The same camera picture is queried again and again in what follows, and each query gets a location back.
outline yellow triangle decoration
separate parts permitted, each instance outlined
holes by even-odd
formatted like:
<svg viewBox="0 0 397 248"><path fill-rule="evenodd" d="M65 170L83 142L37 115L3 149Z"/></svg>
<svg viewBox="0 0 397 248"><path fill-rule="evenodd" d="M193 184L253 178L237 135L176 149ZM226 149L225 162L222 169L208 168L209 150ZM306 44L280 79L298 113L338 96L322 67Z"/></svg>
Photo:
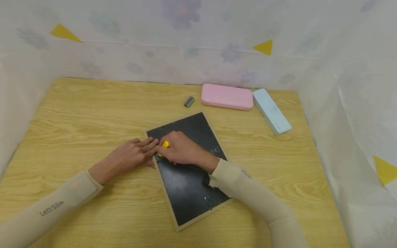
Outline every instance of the yellow triangle decoration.
<svg viewBox="0 0 397 248"><path fill-rule="evenodd" d="M273 47L273 40L268 40L262 44L254 46L253 49L263 52L264 54L270 56L272 54L272 47Z"/></svg>
<svg viewBox="0 0 397 248"><path fill-rule="evenodd" d="M77 38L74 34L72 34L67 28L65 28L62 24L58 24L51 32L50 35L54 35L59 38L64 38L72 41L81 42L79 38Z"/></svg>
<svg viewBox="0 0 397 248"><path fill-rule="evenodd" d="M389 164L385 160L374 156L378 177L383 185L386 185L397 179L397 167Z"/></svg>

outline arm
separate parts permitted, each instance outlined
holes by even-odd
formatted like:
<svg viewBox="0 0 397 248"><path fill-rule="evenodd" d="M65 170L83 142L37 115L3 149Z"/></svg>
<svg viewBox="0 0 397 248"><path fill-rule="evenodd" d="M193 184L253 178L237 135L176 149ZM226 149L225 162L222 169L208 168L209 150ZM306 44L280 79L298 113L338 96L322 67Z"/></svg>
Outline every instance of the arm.
<svg viewBox="0 0 397 248"><path fill-rule="evenodd" d="M220 160L210 175L210 186L240 200L262 216L269 226L272 247L308 247L292 210L268 188L242 172L239 166Z"/></svg>
<svg viewBox="0 0 397 248"><path fill-rule="evenodd" d="M219 160L203 150L181 132L172 132L168 148L156 147L170 162L196 164L210 175L210 186L219 188L229 197L236 198L260 214L269 226L273 248L307 248L302 230L292 210L268 188L252 179L241 168Z"/></svg>
<svg viewBox="0 0 397 248"><path fill-rule="evenodd" d="M3 223L0 244L5 248L28 247L66 213L91 200L102 189L88 171L77 173L59 189Z"/></svg>
<svg viewBox="0 0 397 248"><path fill-rule="evenodd" d="M147 162L155 153L154 147L157 142L158 140L152 138L127 141L88 171L77 173L59 189L1 224L0 246L28 247L70 210L94 198L103 189L102 185Z"/></svg>

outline yellow clip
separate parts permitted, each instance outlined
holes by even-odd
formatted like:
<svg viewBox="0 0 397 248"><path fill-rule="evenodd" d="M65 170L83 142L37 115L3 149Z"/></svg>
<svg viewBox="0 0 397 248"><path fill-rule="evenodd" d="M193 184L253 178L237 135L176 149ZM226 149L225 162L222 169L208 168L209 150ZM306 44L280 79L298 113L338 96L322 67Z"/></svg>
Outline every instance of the yellow clip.
<svg viewBox="0 0 397 248"><path fill-rule="evenodd" d="M162 147L168 148L168 146L169 146L168 141L164 141Z"/></svg>

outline wooden table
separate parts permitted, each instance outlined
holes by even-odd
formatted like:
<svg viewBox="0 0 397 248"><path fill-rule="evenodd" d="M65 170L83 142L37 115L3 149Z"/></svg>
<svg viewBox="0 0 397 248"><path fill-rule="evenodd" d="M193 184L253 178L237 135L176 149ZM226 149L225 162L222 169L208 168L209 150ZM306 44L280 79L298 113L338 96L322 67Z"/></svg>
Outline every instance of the wooden table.
<svg viewBox="0 0 397 248"><path fill-rule="evenodd" d="M88 169L143 130L204 110L231 161L295 212L310 247L348 247L298 96L269 91L293 129L274 136L254 107L200 103L201 86L57 79L0 182L0 223ZM183 106L188 96L196 101ZM110 182L33 247L269 247L269 231L235 201L177 233L156 172L142 167Z"/></svg>

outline fabric wall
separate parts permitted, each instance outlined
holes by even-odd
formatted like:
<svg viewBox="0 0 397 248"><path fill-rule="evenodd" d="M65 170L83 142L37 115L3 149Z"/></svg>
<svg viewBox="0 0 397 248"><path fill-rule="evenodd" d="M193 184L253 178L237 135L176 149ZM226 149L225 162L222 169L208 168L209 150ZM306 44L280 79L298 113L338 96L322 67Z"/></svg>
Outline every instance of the fabric wall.
<svg viewBox="0 0 397 248"><path fill-rule="evenodd" d="M396 200L372 158L397 165L396 7L394 0L3 0L0 175L57 77L295 90L352 245L396 246ZM52 35L59 24L69 39ZM253 49L269 40L271 55Z"/></svg>
<svg viewBox="0 0 397 248"><path fill-rule="evenodd" d="M297 89L353 247L397 247L396 189L374 157L397 165L394 0L344 23L344 40Z"/></svg>

